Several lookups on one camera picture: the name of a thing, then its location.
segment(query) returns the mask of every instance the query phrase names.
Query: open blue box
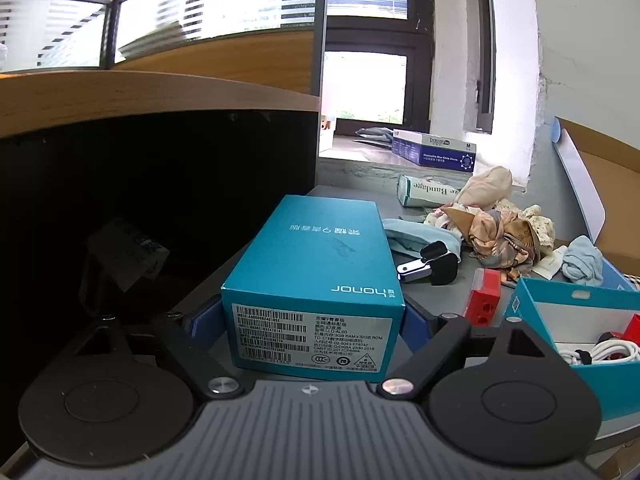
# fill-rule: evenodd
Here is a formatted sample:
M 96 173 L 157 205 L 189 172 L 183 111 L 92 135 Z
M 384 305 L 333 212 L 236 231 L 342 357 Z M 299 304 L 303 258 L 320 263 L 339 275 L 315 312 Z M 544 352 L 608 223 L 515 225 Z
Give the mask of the open blue box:
M 522 278 L 504 317 L 519 317 L 553 348 L 556 343 L 594 344 L 604 332 L 624 332 L 640 314 L 640 294 Z M 572 365 L 600 401 L 607 420 L 640 410 L 640 362 Z

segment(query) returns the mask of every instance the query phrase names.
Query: wooden desk edge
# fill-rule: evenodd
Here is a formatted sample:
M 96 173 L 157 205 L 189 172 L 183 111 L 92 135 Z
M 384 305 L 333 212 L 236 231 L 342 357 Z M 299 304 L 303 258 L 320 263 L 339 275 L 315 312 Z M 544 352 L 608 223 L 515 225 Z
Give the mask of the wooden desk edge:
M 211 77 L 77 70 L 0 79 L 0 138 L 62 124 L 190 110 L 319 112 L 320 98 Z

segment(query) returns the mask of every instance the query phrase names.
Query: glass partition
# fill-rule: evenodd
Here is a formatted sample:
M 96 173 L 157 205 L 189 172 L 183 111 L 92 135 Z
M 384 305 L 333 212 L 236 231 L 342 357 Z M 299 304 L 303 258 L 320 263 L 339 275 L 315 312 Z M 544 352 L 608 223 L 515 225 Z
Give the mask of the glass partition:
M 316 0 L 123 0 L 115 62 L 204 38 L 311 26 Z
M 98 67 L 105 13 L 97 2 L 0 0 L 0 72 Z

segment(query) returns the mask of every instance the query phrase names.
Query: honor logo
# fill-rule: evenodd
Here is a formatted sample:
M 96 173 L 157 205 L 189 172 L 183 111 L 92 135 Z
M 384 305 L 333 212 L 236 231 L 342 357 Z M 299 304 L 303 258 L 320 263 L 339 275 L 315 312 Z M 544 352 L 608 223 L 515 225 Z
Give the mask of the honor logo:
M 355 294 L 379 294 L 385 298 L 395 298 L 396 292 L 392 288 L 383 288 L 382 291 L 370 286 L 349 286 L 349 285 L 337 285 L 331 289 L 331 292 L 352 292 Z

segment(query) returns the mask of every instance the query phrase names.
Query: black circular pad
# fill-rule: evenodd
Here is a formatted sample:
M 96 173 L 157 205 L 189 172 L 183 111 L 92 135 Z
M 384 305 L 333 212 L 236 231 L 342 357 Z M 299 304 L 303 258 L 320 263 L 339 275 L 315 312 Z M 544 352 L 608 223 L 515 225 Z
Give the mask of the black circular pad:
M 80 384 L 65 396 L 70 415 L 85 422 L 111 422 L 129 415 L 140 396 L 127 383 L 102 379 Z
M 598 399 L 557 356 L 490 357 L 444 377 L 428 402 L 441 436 L 466 454 L 501 465 L 574 460 L 600 427 Z
M 169 446 L 192 411 L 191 392 L 176 376 L 104 354 L 55 361 L 25 391 L 18 417 L 36 452 L 108 467 Z
M 528 406 L 522 409 L 522 400 Z M 486 410 L 505 422 L 531 424 L 553 415 L 556 398 L 550 391 L 526 381 L 506 381 L 489 386 L 482 394 Z

